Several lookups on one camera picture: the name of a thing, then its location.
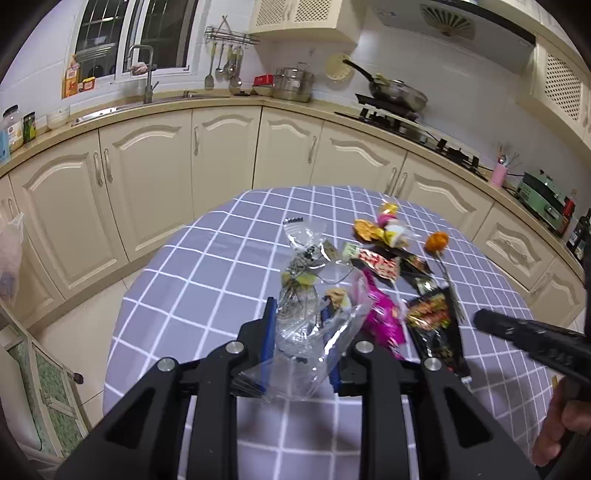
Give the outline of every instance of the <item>table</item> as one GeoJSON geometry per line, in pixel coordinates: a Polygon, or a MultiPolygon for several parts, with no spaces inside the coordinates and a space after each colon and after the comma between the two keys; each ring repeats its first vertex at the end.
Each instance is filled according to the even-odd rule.
{"type": "MultiPolygon", "coordinates": [[[[384,200],[389,198],[358,187],[251,190],[177,232],[122,301],[103,410],[109,411],[161,357],[172,356],[179,362],[205,357],[235,338],[243,322],[259,318],[266,298],[277,298],[280,269],[291,257],[281,229],[285,218],[311,215],[324,220],[328,238],[340,249],[353,240],[353,220],[375,220],[384,200]]],[[[448,232],[444,261],[468,318],[483,307],[532,318],[503,274],[448,222],[403,201],[400,218],[420,236],[410,242],[409,249],[416,254],[421,254],[429,234],[448,232]]],[[[431,266],[443,281],[436,264],[431,266]]],[[[402,279],[395,290],[380,288],[398,302],[417,296],[402,279]]],[[[472,325],[460,328],[473,378],[469,388],[528,453],[550,401],[551,372],[504,340],[472,325]]],[[[402,352],[418,361],[408,334],[402,352]]],[[[404,406],[413,478],[418,478],[411,417],[408,404],[404,406]]],[[[191,421],[185,429],[180,478],[191,421]]],[[[360,438],[361,399],[337,398],[328,382],[310,401],[238,401],[241,480],[357,479],[360,438]]]]}

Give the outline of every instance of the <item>utensil rack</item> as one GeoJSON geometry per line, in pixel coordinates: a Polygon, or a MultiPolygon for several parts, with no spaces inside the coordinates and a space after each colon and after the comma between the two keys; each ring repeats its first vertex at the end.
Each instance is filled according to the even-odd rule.
{"type": "Polygon", "coordinates": [[[209,43],[211,41],[218,41],[222,43],[245,46],[258,45],[261,42],[261,40],[255,35],[232,31],[230,25],[228,24],[227,15],[222,16],[222,23],[220,23],[219,27],[216,28],[212,25],[206,27],[205,43],[209,43]]]}

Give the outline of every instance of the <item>frying pan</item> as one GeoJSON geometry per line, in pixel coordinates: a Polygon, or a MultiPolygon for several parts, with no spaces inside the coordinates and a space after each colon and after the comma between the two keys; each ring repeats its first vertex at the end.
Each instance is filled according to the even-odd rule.
{"type": "Polygon", "coordinates": [[[369,80],[369,91],[377,100],[393,103],[420,112],[427,104],[427,96],[423,92],[412,88],[401,80],[388,80],[381,75],[373,76],[356,63],[344,59],[343,63],[353,67],[369,80]]]}

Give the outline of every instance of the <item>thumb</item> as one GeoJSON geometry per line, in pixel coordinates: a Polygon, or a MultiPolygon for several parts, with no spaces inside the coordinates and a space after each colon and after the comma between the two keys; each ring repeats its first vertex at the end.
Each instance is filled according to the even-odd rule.
{"type": "Polygon", "coordinates": [[[591,403],[573,400],[562,412],[562,423],[569,430],[585,435],[591,429],[591,403]]]}

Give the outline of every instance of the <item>green electric cooker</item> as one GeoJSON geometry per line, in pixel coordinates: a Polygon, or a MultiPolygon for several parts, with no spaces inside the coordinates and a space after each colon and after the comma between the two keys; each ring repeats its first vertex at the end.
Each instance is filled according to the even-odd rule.
{"type": "Polygon", "coordinates": [[[540,170],[538,174],[523,175],[517,187],[517,198],[558,235],[565,195],[556,188],[554,181],[544,173],[544,170],[540,170]]]}

